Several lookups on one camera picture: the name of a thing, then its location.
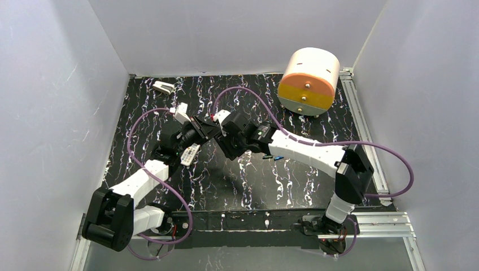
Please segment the white remote control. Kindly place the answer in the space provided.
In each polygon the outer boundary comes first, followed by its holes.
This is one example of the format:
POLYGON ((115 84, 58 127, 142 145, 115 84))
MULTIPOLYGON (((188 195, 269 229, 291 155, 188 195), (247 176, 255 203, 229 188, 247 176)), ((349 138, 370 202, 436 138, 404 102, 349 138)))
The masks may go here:
POLYGON ((192 144, 190 147, 186 148, 181 155, 180 164, 185 167, 189 167, 196 157, 200 147, 201 146, 198 144, 192 144))

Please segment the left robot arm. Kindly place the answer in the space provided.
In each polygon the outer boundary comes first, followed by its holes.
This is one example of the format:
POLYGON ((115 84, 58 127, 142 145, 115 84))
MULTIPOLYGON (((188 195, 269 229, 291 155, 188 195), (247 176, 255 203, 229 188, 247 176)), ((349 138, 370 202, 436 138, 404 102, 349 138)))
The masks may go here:
POLYGON ((100 187, 93 192, 82 237, 122 251, 132 236, 161 227, 165 211, 157 204, 139 209, 140 200, 168 180, 188 147, 202 145, 220 132, 218 124, 192 117, 178 132, 164 134, 143 168, 109 189, 100 187))

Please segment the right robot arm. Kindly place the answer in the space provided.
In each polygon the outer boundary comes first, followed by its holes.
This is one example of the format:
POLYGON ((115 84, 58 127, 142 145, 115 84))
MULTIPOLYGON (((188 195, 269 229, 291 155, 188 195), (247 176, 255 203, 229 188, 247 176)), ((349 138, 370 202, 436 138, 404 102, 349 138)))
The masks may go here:
POLYGON ((339 226, 361 204, 374 169, 364 149, 357 144, 322 146, 320 142, 283 133, 272 123, 255 125, 239 113, 221 110, 212 120, 220 127, 216 142, 230 159, 246 151, 280 156, 314 167, 335 180, 333 196, 322 220, 339 226))

